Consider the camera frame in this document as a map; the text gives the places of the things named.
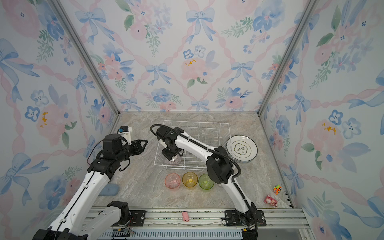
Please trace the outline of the pink plastic cup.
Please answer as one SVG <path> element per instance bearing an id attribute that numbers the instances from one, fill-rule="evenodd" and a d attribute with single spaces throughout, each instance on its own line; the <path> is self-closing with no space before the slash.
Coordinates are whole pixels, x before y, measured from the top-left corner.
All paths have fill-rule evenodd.
<path id="1" fill-rule="evenodd" d="M 177 190 L 181 184 L 181 177 L 176 173 L 168 174 L 165 178 L 165 186 L 169 190 Z"/>

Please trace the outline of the yellow plastic cup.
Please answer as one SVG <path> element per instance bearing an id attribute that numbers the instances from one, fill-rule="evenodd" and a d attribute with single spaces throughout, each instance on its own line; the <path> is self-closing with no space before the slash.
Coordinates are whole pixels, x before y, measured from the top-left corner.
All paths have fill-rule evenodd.
<path id="1" fill-rule="evenodd" d="M 198 183 L 198 176 L 193 172 L 187 172 L 182 177 L 183 185 L 187 188 L 194 188 Z"/>

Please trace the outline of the green plastic cup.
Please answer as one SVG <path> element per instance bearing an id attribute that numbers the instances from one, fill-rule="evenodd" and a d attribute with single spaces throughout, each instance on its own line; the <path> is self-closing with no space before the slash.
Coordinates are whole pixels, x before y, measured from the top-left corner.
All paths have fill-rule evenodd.
<path id="1" fill-rule="evenodd" d="M 199 186 L 201 189 L 208 191 L 212 189 L 215 185 L 214 181 L 208 176 L 208 174 L 203 174 L 199 177 Z"/>

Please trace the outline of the striped ceramic bowl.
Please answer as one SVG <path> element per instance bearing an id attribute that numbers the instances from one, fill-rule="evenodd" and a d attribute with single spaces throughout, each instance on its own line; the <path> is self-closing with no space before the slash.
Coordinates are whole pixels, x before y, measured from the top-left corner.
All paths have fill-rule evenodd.
<path id="1" fill-rule="evenodd" d="M 181 163 L 182 157 L 180 155 L 176 155 L 169 160 L 168 164 L 171 166 L 178 166 Z"/>

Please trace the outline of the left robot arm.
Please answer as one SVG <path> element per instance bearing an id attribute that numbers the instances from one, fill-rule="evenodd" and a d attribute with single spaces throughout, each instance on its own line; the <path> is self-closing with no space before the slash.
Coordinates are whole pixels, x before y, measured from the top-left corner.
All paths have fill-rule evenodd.
<path id="1" fill-rule="evenodd" d="M 117 225 L 126 228 L 132 223 L 129 205 L 113 201 L 93 220 L 84 224 L 95 200 L 121 171 L 121 163 L 144 152 L 148 140 L 130 139 L 130 133 L 109 134 L 103 139 L 103 149 L 91 163 L 88 172 L 70 203 L 47 229 L 39 229 L 35 240 L 96 240 L 108 228 Z"/>

